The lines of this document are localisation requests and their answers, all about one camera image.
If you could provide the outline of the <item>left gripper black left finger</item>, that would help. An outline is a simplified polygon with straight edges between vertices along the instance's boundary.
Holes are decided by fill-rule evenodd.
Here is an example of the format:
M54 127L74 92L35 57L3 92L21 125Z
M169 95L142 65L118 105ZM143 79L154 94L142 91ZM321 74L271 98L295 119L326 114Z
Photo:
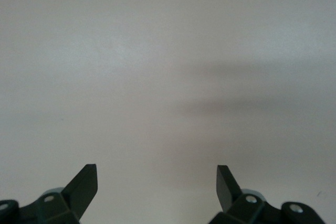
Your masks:
M87 164L64 188L48 190L27 206L1 200L1 223L80 223L97 191L97 166Z

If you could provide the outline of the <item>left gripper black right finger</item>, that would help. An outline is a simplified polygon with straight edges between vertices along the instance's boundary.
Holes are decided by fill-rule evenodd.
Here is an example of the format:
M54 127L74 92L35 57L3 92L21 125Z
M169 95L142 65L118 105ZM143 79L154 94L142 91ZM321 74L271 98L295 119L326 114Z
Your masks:
M310 206L288 201L277 209L259 193L243 191L226 165L218 165L216 193L222 211L210 223L325 223Z

